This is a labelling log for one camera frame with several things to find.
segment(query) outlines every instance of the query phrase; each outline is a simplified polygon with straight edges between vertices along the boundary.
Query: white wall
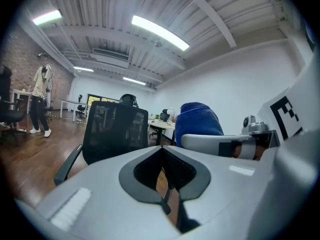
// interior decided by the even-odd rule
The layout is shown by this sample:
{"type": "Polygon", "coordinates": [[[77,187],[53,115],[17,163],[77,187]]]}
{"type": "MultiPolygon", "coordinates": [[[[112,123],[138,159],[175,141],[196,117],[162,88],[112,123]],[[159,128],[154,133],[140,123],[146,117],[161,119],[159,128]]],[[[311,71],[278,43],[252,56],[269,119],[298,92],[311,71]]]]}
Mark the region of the white wall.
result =
{"type": "Polygon", "coordinates": [[[101,80],[93,77],[80,75],[75,84],[71,100],[77,101],[79,95],[82,95],[82,101],[87,102],[88,94],[103,96],[115,100],[119,100],[124,94],[132,94],[136,96],[139,108],[149,111],[151,102],[149,100],[149,92],[127,85],[126,83],[118,83],[107,80],[101,80]]]}
{"type": "MultiPolygon", "coordinates": [[[[163,84],[149,113],[173,107],[179,114],[184,103],[201,102],[217,114],[225,135],[238,135],[244,118],[293,84],[300,71],[287,41],[243,48],[163,84]]],[[[172,131],[165,135],[171,138],[172,131]]]]}
{"type": "Polygon", "coordinates": [[[281,22],[279,26],[282,32],[287,36],[300,67],[303,69],[308,66],[313,57],[313,52],[304,31],[294,30],[288,22],[281,22]]]}

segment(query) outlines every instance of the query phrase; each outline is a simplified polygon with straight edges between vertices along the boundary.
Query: blue cloth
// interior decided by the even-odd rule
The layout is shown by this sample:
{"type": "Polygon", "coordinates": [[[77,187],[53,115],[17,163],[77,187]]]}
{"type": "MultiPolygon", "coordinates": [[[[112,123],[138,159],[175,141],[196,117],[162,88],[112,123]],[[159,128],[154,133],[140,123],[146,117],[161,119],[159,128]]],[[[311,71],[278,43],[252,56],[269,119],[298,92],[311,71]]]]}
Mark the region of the blue cloth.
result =
{"type": "Polygon", "coordinates": [[[202,103],[190,102],[183,104],[181,114],[175,123],[175,139],[181,147],[181,137],[185,134],[224,135],[219,119],[213,110],[202,103]]]}

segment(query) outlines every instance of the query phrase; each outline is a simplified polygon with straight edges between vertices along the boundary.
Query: fluorescent light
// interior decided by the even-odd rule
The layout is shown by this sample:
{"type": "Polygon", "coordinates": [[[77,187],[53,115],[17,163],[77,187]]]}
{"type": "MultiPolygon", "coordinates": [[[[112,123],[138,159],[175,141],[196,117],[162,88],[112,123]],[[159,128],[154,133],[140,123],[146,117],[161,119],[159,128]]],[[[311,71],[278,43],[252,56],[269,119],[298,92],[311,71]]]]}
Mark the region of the fluorescent light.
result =
{"type": "Polygon", "coordinates": [[[145,18],[141,18],[139,16],[134,15],[131,23],[133,25],[149,30],[150,32],[155,33],[158,36],[168,40],[170,43],[179,47],[182,51],[189,47],[189,45],[185,41],[181,40],[175,34],[145,18]]]}
{"type": "Polygon", "coordinates": [[[60,12],[58,10],[54,10],[54,11],[48,12],[46,14],[43,14],[39,17],[36,17],[32,21],[34,22],[34,24],[40,25],[42,23],[45,23],[45,22],[48,22],[48,21],[51,21],[54,19],[58,19],[61,17],[62,16],[61,16],[60,12]]]}
{"type": "Polygon", "coordinates": [[[136,83],[136,84],[143,85],[143,86],[146,85],[145,82],[140,82],[140,81],[137,81],[137,80],[134,80],[134,79],[131,79],[131,78],[126,78],[126,77],[124,77],[123,80],[127,80],[127,81],[130,81],[130,82],[134,82],[134,83],[136,83]]]}
{"type": "Polygon", "coordinates": [[[90,68],[84,68],[84,67],[78,67],[78,66],[74,66],[73,67],[75,70],[84,70],[84,71],[90,71],[90,72],[94,72],[92,69],[90,68]]]}

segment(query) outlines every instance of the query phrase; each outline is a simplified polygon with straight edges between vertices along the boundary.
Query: window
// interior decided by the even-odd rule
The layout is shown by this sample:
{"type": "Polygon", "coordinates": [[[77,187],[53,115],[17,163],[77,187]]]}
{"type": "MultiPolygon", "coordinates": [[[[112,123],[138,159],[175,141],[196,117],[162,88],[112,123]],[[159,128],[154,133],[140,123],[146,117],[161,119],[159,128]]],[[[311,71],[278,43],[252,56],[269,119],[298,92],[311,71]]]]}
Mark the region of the window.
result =
{"type": "Polygon", "coordinates": [[[117,100],[117,99],[105,98],[105,97],[102,97],[102,101],[103,101],[103,102],[115,102],[115,103],[119,103],[119,100],[117,100]]]}
{"type": "Polygon", "coordinates": [[[90,108],[92,105],[92,102],[94,101],[103,101],[103,102],[115,102],[119,103],[119,100],[113,99],[113,98],[107,98],[107,97],[102,97],[102,96],[97,96],[93,94],[88,94],[88,100],[87,100],[87,105],[90,108]]]}

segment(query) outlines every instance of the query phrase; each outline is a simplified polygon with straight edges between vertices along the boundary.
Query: chair backrest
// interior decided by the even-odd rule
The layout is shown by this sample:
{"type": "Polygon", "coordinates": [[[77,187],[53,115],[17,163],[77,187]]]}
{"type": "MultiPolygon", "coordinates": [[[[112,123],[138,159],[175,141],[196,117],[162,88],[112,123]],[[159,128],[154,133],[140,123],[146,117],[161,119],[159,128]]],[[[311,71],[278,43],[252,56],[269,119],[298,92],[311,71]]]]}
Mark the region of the chair backrest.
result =
{"type": "Polygon", "coordinates": [[[162,110],[162,113],[160,114],[160,117],[164,122],[166,122],[170,117],[170,115],[167,113],[167,110],[168,109],[162,110]]]}
{"type": "MultiPolygon", "coordinates": [[[[10,101],[10,86],[11,86],[11,69],[5,65],[1,65],[0,74],[0,96],[2,101],[10,101]]],[[[0,102],[0,116],[9,109],[9,104],[0,102]]]]}
{"type": "Polygon", "coordinates": [[[148,111],[115,102],[92,102],[82,150],[88,165],[147,147],[148,111]]]}
{"type": "MultiPolygon", "coordinates": [[[[78,97],[78,101],[81,102],[81,99],[82,99],[82,95],[80,94],[79,97],[78,97]]],[[[81,105],[79,105],[79,106],[77,107],[78,110],[82,110],[82,108],[83,108],[83,107],[82,107],[81,105]]]]}

